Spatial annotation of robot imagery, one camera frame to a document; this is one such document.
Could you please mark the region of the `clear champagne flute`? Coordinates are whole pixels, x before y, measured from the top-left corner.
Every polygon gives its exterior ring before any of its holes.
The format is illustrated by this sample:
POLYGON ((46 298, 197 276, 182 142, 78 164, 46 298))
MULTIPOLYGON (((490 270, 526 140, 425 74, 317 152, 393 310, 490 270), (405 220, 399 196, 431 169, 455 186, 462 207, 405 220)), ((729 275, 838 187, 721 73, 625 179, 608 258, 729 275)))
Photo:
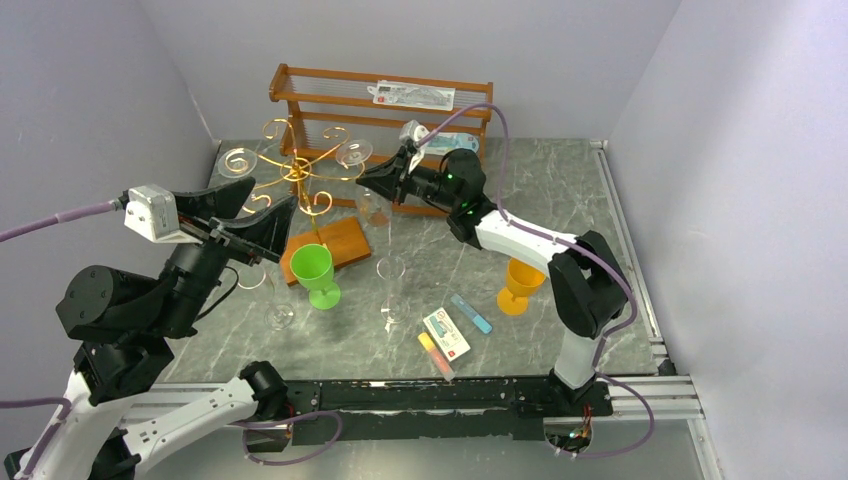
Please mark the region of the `clear champagne flute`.
POLYGON ((405 262, 400 256, 387 255, 378 261, 376 269, 386 291, 380 312, 388 325, 402 323, 410 311, 408 298, 403 293, 405 262))

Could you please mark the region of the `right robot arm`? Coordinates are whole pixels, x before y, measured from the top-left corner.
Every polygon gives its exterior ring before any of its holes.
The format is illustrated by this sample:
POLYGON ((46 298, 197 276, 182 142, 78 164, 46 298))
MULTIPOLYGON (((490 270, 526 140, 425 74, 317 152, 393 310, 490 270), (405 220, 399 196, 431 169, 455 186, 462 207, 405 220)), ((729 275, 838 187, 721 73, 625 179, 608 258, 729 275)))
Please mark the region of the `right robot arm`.
POLYGON ((595 231, 572 235, 544 229, 502 211, 484 192, 486 175, 469 149, 447 153, 438 168, 416 166, 410 146, 368 168, 357 184, 396 204, 412 195, 447 212, 460 242, 504 254, 540 272, 552 288, 565 326, 549 389, 553 408, 576 413, 588 400, 612 322, 633 292, 605 238, 595 231))

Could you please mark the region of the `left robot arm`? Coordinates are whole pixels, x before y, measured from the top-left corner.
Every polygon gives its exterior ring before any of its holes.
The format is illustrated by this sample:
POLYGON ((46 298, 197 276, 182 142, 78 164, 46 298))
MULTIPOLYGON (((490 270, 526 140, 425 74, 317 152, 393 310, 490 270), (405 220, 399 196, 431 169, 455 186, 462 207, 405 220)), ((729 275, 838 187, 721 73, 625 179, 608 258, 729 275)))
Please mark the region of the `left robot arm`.
POLYGON ((251 177, 190 193, 146 185, 100 206, 123 210, 127 227, 173 253, 154 278, 92 265, 70 282, 56 313, 80 347, 64 394, 48 399, 55 411, 39 439, 6 456, 9 478, 135 479, 226 425, 293 413, 280 374, 255 361, 197 401, 123 424, 172 361, 170 341, 193 336, 210 313, 208 297, 228 264, 282 257, 298 201, 242 216, 254 185, 251 177))

